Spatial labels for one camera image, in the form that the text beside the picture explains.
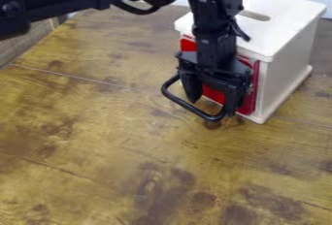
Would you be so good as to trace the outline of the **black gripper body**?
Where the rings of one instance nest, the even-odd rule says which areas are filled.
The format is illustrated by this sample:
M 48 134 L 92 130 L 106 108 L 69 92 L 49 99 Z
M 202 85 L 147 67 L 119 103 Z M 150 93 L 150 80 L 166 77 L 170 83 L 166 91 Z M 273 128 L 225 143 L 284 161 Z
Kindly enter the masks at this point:
M 230 85 L 250 87 L 251 71 L 237 61 L 237 35 L 230 32 L 194 31 L 197 51 L 176 54 L 181 70 L 197 70 L 202 86 L 207 85 L 226 95 Z

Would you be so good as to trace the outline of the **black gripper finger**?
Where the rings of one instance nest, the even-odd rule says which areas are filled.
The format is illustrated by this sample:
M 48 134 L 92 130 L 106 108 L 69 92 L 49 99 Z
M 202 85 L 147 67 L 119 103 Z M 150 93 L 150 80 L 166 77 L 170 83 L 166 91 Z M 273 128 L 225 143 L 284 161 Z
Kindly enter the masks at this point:
M 247 89 L 243 86 L 230 85 L 226 91 L 226 113 L 227 116 L 234 116 L 237 109 L 242 106 Z
M 181 70 L 181 81 L 189 101 L 194 104 L 202 96 L 202 81 L 197 70 Z

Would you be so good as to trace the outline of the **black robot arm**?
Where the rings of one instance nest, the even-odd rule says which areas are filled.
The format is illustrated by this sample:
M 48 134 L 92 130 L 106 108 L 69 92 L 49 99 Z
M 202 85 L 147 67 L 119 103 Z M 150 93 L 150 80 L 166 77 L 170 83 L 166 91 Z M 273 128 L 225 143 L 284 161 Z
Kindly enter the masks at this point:
M 110 7 L 146 16 L 176 0 L 0 0 L 0 40 L 29 31 L 31 23 L 87 9 Z M 253 74 L 239 66 L 237 40 L 249 41 L 235 16 L 243 0 L 187 0 L 195 51 L 179 51 L 178 73 L 160 91 L 174 103 L 209 121 L 233 116 L 250 90 Z

